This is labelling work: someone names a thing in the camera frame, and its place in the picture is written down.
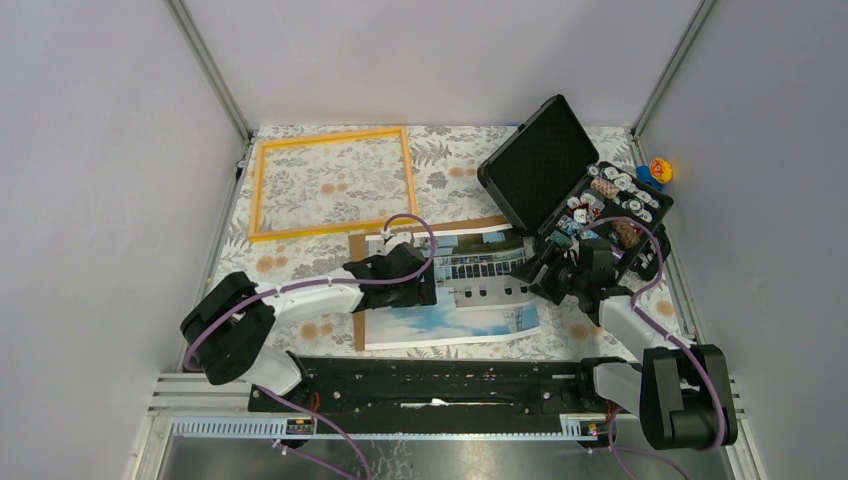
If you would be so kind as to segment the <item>building and sky photo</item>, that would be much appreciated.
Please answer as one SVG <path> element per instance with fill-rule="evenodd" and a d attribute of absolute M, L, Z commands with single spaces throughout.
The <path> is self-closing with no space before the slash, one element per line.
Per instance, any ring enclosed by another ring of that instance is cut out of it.
<path fill-rule="evenodd" d="M 538 333 L 549 309 L 512 271 L 533 254 L 529 241 L 500 217 L 437 224 L 431 243 L 420 227 L 413 240 L 436 253 L 436 302 L 356 313 L 358 351 L 511 341 Z"/>

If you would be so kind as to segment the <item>yellow wooden picture frame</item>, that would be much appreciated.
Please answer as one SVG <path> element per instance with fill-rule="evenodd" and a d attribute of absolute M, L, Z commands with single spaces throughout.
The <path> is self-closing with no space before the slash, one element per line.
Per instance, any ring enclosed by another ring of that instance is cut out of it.
<path fill-rule="evenodd" d="M 379 228 L 418 211 L 404 126 L 265 140 L 255 155 L 252 242 Z"/>

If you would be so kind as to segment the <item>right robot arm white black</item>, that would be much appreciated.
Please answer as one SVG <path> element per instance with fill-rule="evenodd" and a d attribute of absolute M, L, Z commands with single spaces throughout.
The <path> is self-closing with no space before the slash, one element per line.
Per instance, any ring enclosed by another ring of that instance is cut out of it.
<path fill-rule="evenodd" d="M 511 276 L 552 303 L 573 296 L 579 309 L 635 356 L 592 360 L 573 386 L 575 402 L 597 412 L 610 401 L 636 416 L 656 450 L 710 451 L 738 438 L 736 413 L 724 353 L 673 334 L 638 306 L 620 285 L 616 256 L 603 240 L 583 240 L 566 250 L 554 242 L 513 268 Z"/>

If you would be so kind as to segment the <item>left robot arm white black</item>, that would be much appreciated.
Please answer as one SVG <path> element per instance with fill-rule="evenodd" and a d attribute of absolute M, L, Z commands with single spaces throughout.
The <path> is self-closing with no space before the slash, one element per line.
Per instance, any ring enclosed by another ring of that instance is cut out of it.
<path fill-rule="evenodd" d="M 272 285 L 237 271 L 221 280 L 182 320 L 187 368 L 212 385 L 243 380 L 288 411 L 309 401 L 310 385 L 288 353 L 267 346 L 285 324 L 325 314 L 429 306 L 436 302 L 433 259 L 403 241 L 388 252 L 324 274 Z"/>

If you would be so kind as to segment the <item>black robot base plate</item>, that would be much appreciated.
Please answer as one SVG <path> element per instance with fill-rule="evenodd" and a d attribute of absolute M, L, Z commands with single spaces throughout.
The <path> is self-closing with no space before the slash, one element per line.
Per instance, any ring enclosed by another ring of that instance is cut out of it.
<path fill-rule="evenodd" d="M 306 376 L 285 404 L 252 388 L 251 413 L 315 409 L 342 429 L 433 424 L 505 427 L 521 418 L 606 418 L 609 403 L 589 388 L 581 361 L 482 361 L 302 357 Z"/>

